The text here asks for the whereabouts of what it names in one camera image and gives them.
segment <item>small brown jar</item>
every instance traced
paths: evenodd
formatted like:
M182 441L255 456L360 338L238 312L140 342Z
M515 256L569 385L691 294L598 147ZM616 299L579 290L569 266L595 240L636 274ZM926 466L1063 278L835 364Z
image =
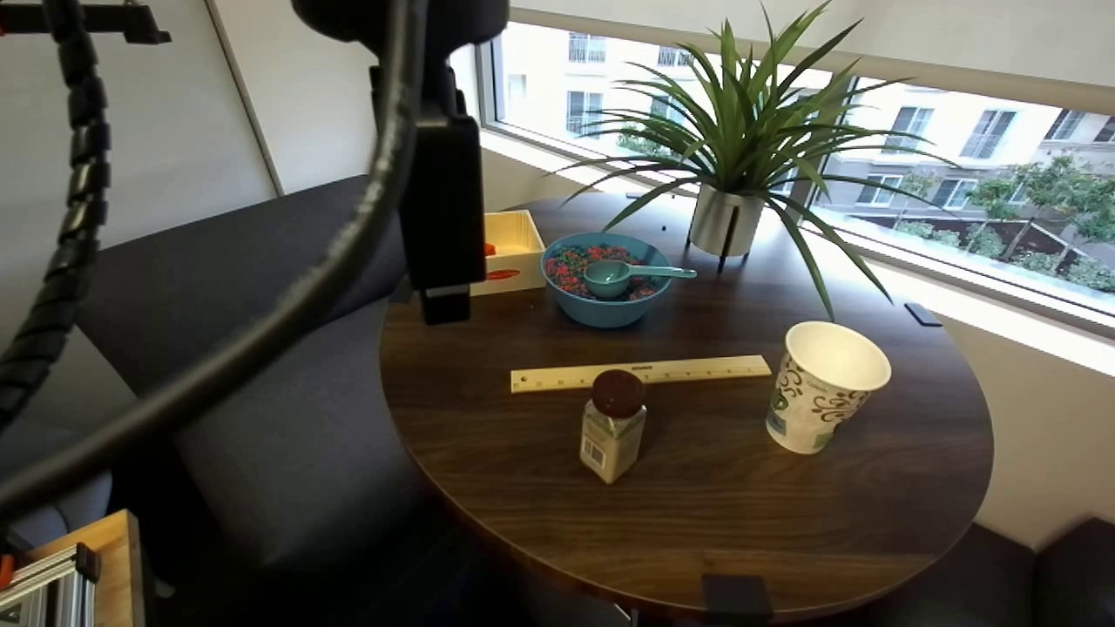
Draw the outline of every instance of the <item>small brown jar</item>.
M580 464L613 485L627 473L641 451L648 420L648 391L627 371L607 371L592 380L592 396L580 416Z

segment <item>white paper cup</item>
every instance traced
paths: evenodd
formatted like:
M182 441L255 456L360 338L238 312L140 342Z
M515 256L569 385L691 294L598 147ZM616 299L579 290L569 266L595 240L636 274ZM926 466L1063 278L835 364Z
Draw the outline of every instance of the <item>white paper cup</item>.
M829 322L794 326L783 342L767 432L808 456L824 451L835 424L891 380L891 364L874 342Z

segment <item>coiled cable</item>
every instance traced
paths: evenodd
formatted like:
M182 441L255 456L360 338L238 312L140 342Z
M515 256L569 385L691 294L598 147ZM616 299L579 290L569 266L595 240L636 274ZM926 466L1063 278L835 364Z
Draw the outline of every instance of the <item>coiled cable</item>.
M292 284L256 326L226 342L222 351L173 375L120 420L102 424L47 461L24 466L19 473L3 478L0 523L105 471L149 435L189 424L205 408L245 387L261 367L279 360L300 336L306 336L306 328L363 271L370 252L383 249L413 155L413 118L426 68L426 0L394 0L385 32L390 39L379 56L383 83L375 93L379 137L370 164L370 186L324 258L300 284Z
M41 290L0 356L0 432L19 416L19 408L45 385L53 364L66 348L80 297L88 290L88 268L98 256L98 227L109 201L109 121L105 89L98 78L98 53L82 32L77 0L41 5L47 32L58 46L58 68L69 90L69 189L66 215L54 240L54 256L45 266Z

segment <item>wooden ruler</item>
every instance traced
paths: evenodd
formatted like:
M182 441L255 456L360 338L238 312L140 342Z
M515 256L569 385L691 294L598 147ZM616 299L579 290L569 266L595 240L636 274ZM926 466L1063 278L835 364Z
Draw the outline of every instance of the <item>wooden ruler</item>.
M592 367L512 371L508 385L512 385L512 395L589 391L603 371L631 371L641 385L768 375L768 367L763 356L714 356L714 360L666 360L666 364L592 364Z

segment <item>bowl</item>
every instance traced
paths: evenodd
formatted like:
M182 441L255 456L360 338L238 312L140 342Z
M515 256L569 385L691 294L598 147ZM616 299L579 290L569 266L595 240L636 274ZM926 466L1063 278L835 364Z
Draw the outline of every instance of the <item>bowl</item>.
M548 294L563 316L580 328L631 328L661 307L671 278L635 278L627 297L598 299L584 290L580 271L595 258L616 258L631 266L668 266L668 258L623 233L576 233L548 245L543 274Z

